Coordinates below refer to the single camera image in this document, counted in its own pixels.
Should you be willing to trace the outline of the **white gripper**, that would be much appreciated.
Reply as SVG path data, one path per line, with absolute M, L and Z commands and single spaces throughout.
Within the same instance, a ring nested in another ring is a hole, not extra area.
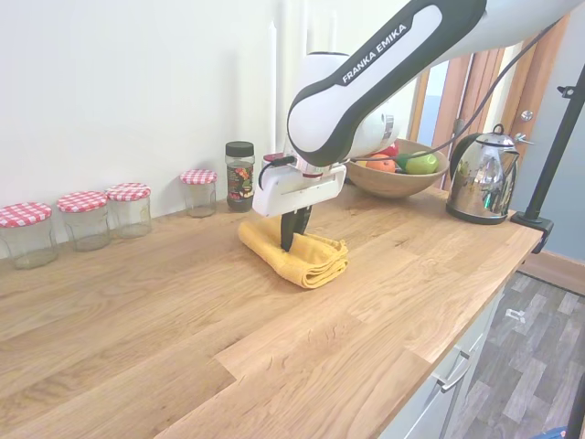
M 316 178 L 305 177 L 293 166 L 271 166 L 262 177 L 258 177 L 252 208 L 262 217 L 282 215 L 281 248 L 288 252 L 294 233 L 305 233 L 312 213 L 311 206 L 336 198 L 345 178 L 344 165 L 336 165 Z

